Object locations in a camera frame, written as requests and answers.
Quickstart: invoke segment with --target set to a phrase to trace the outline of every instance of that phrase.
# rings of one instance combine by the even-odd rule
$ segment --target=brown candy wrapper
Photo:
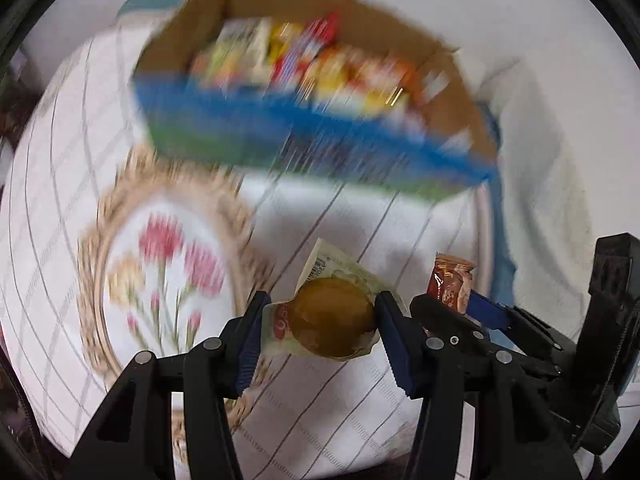
[[[474,264],[462,258],[437,253],[427,294],[460,314],[466,314],[466,305],[474,284],[471,274],[474,267]]]

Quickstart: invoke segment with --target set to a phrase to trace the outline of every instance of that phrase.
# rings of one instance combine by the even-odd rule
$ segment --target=cardboard box
[[[380,56],[392,52],[419,67],[433,93],[425,142],[398,139],[372,121],[328,117],[278,99],[227,98],[188,79],[194,56],[216,39],[227,18],[308,23],[329,12],[339,16],[341,43]],[[451,54],[423,30],[358,0],[188,0],[143,50],[134,85],[156,148],[167,156],[312,173],[430,196],[443,185],[472,186],[495,172],[495,145]],[[327,159],[329,152],[335,160]],[[321,163],[309,164],[318,153]],[[363,160],[369,161],[365,173]]]

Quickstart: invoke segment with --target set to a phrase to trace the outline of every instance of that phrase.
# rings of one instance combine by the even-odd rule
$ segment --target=floral embroidery
[[[184,270],[189,275],[189,283],[207,296],[216,296],[225,281],[220,260],[211,250],[194,242],[184,255]]]
[[[108,277],[109,297],[121,308],[130,308],[134,297],[145,288],[145,273],[140,260],[129,253],[111,269]]]
[[[170,262],[182,250],[184,236],[175,218],[149,216],[146,230],[140,235],[140,251],[146,262]]]
[[[140,323],[151,334],[154,349],[158,349],[161,355],[164,356],[165,352],[188,352],[193,348],[200,329],[202,313],[199,310],[191,312],[181,337],[178,327],[180,312],[195,293],[210,298],[220,293],[225,280],[223,264],[211,248],[192,242],[184,251],[183,266],[188,280],[176,294],[175,309],[170,312],[166,297],[166,269],[175,257],[182,254],[184,247],[184,234],[178,219],[161,214],[149,215],[138,246],[143,261],[151,264],[152,268],[156,267],[158,274],[158,284],[151,293],[148,306],[141,300],[146,285],[145,270],[140,258],[131,253],[117,261],[108,276],[111,301],[129,310],[129,333],[142,348],[150,347],[140,330]]]

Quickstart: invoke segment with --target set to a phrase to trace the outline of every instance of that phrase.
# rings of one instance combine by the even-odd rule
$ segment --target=yellow flower
[[[133,296],[145,288],[140,260],[132,253],[125,254],[111,267],[108,282],[111,301],[121,308],[129,308]]]

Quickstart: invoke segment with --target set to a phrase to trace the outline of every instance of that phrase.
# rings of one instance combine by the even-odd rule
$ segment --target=blue gripper pad
[[[422,326],[415,319],[403,316],[386,290],[376,296],[374,311],[396,384],[412,399],[423,397],[429,377],[423,362],[422,349],[427,335]]]
[[[256,292],[244,316],[236,318],[239,322],[233,334],[228,336],[229,341],[225,341],[225,368],[229,372],[227,384],[231,383],[232,391],[237,397],[242,395],[254,376],[260,357],[262,309],[270,303],[271,298],[266,292]]]

